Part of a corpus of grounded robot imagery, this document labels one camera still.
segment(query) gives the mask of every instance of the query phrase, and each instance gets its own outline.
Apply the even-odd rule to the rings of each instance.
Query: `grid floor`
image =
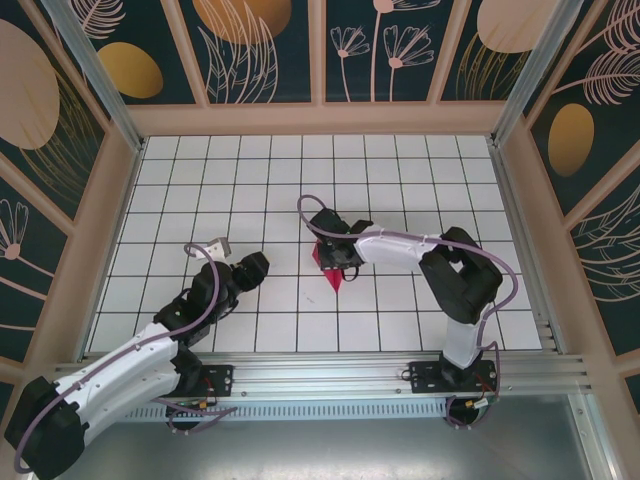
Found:
[[[521,281],[516,299],[488,322],[484,343],[541,348],[484,137],[305,135],[150,138],[88,349],[109,351],[144,328],[200,270],[203,261],[187,259],[182,245],[220,236],[229,238],[232,261],[264,251],[269,276],[194,351],[442,349],[446,317],[419,272],[369,265],[334,293],[295,211],[304,193],[350,224],[464,228]],[[505,279],[498,300],[510,288]]]

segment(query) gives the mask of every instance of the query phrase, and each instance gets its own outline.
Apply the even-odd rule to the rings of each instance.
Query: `red object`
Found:
[[[318,268],[320,267],[320,256],[318,255],[318,243],[313,247],[313,252],[311,256],[316,261]],[[341,270],[324,270],[324,276],[329,280],[331,287],[338,293],[338,289],[340,288],[340,284],[342,283],[342,271]]]

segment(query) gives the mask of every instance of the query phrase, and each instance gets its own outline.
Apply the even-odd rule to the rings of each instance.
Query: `yellow oval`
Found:
[[[235,44],[255,44],[260,36],[249,21],[245,3],[256,23],[261,18],[274,38],[289,24],[291,0],[193,0],[193,7],[217,37]]]
[[[557,0],[484,0],[478,10],[478,36],[499,53],[528,52],[535,47]]]
[[[594,130],[593,117],[582,105],[570,103],[560,109],[549,132],[549,162],[558,175],[569,177],[580,170],[591,151]]]
[[[55,69],[29,35],[5,20],[0,20],[0,105],[0,137],[16,147],[42,147],[58,125]]]
[[[141,48],[114,42],[102,47],[98,56],[120,93],[134,98],[150,98],[162,91],[160,67]]]

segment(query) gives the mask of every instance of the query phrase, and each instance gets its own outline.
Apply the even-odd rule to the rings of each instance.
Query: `black mounting bracket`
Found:
[[[208,391],[209,384],[213,392]],[[198,381],[188,391],[175,389],[165,398],[196,397],[196,398],[222,398],[230,397],[233,388],[233,365],[203,365],[200,369]]]
[[[495,391],[498,379],[493,360],[480,360],[475,373]],[[438,360],[409,363],[403,380],[411,383],[411,393],[482,393],[482,383],[476,375],[471,375],[460,385],[451,385],[442,376],[441,362]]]

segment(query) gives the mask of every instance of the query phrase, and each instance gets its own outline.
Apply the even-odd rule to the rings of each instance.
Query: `white robotic arm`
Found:
[[[235,308],[242,292],[262,283],[269,270],[261,252],[228,265],[226,239],[206,250],[217,276],[205,264],[191,288],[127,343],[55,382],[38,377],[24,388],[5,438],[40,480],[66,471],[86,445],[139,405],[176,389],[190,392],[201,381],[202,362],[189,348]]]
[[[455,388],[474,373],[482,353],[480,314],[495,299],[502,275],[484,256],[428,241],[437,237],[445,243],[479,248],[464,230],[454,227],[420,241],[408,234],[385,234],[382,227],[368,221],[349,226],[328,208],[310,220],[309,228],[318,238],[323,270],[382,263],[421,271],[448,316],[442,375]]]
[[[382,227],[371,225],[362,233],[380,231],[384,232]],[[420,271],[419,265],[424,255],[436,248],[434,243],[384,235],[358,239],[354,246],[364,263],[386,264],[410,271]],[[448,318],[447,338],[442,353],[447,360],[462,370],[469,367],[480,354],[480,325],[480,322],[464,324]]]

